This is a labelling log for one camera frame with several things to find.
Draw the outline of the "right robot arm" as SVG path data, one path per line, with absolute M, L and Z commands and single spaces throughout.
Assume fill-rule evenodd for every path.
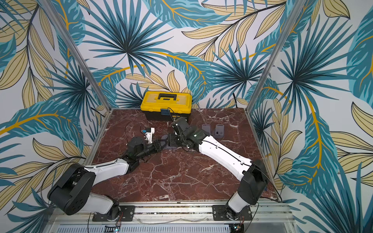
M 235 153 L 208 132 L 188 124 L 184 117 L 176 119 L 171 126 L 180 146 L 210 157 L 240 181 L 238 190 L 224 206 L 223 213 L 226 218 L 236 220 L 245 207 L 258 202 L 270 181 L 261 160 L 251 160 Z

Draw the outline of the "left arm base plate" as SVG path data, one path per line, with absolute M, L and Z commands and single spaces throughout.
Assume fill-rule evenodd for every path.
M 93 222 L 132 222 L 135 213 L 134 205 L 120 205 L 114 207 L 107 214 L 95 213 Z

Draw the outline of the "lavender stand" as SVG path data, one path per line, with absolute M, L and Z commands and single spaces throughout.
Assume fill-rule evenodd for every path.
M 223 124 L 217 124 L 214 129 L 214 137 L 217 139 L 224 138 L 224 129 L 225 127 Z
M 211 126 L 209 124 L 202 125 L 202 130 L 206 132 L 206 134 L 211 134 Z
M 163 135 L 161 139 L 166 141 L 166 145 L 164 147 L 165 150 L 175 150 L 179 148 L 177 135 Z

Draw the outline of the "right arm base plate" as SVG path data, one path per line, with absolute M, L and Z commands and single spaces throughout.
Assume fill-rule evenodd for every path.
M 249 205 L 244 207 L 240 212 L 235 212 L 228 205 L 213 205 L 212 214 L 215 221 L 246 221 L 253 219 Z

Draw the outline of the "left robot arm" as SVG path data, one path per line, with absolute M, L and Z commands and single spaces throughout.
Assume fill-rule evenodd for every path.
M 162 151 L 166 145 L 165 139 L 148 144 L 144 138 L 134 137 L 122 156 L 113 161 L 91 166 L 70 166 L 48 192 L 47 198 L 66 215 L 92 212 L 104 215 L 109 221 L 115 221 L 121 216 L 119 203 L 107 195 L 92 193 L 92 187 L 133 172 L 141 159 Z

